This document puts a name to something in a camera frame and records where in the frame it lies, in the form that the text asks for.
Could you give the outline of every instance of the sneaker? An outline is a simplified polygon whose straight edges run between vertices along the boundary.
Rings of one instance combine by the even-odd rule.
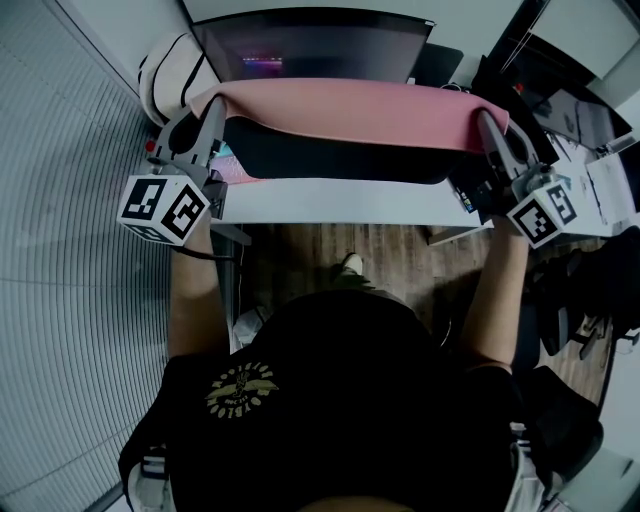
[[[351,254],[348,254],[342,262],[342,270],[350,270],[351,272],[361,276],[364,272],[364,262],[358,254],[352,252]]]

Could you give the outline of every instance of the monitor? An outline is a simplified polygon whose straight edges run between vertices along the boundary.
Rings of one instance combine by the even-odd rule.
[[[364,9],[298,7],[215,18],[192,29],[222,82],[312,77],[406,83],[433,25]]]

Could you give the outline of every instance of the pink cloth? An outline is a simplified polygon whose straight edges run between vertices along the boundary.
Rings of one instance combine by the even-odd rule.
[[[393,146],[482,153],[474,113],[487,109],[503,132],[509,123],[506,110],[472,94],[333,78],[225,82],[191,100],[194,114],[199,117],[218,95],[227,118],[244,116],[295,135]]]

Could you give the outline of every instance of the white box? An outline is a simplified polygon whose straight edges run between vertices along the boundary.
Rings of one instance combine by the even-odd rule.
[[[130,176],[118,222],[136,235],[169,245],[184,245],[209,201],[186,175]]]
[[[507,214],[534,249],[562,233],[577,216],[563,181],[534,190]]]

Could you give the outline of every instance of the black chair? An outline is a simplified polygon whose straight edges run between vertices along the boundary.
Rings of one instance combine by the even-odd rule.
[[[557,354],[573,339],[585,345],[584,359],[599,322],[613,322],[613,340],[640,327],[640,229],[627,229],[597,251],[576,250],[541,263],[527,275],[526,288],[547,353]],[[578,335],[585,318],[591,333]]]
[[[441,350],[449,351],[459,339],[479,277],[479,272],[468,276],[452,302],[447,302],[442,293],[437,294],[433,332]],[[536,464],[540,462],[538,469],[545,474],[553,472],[567,483],[600,449],[603,429],[595,404],[569,388],[550,368],[536,368],[540,360],[541,332],[550,330],[549,326],[541,328],[537,298],[529,292],[523,295],[518,344],[511,368],[529,416],[528,426],[537,439],[533,447],[538,455]],[[557,325],[560,322],[555,307],[550,303],[548,311],[556,311]],[[543,482],[550,488],[550,478]]]
[[[563,483],[569,482],[602,446],[598,407],[547,366],[524,372],[516,381],[542,442],[545,464]]]

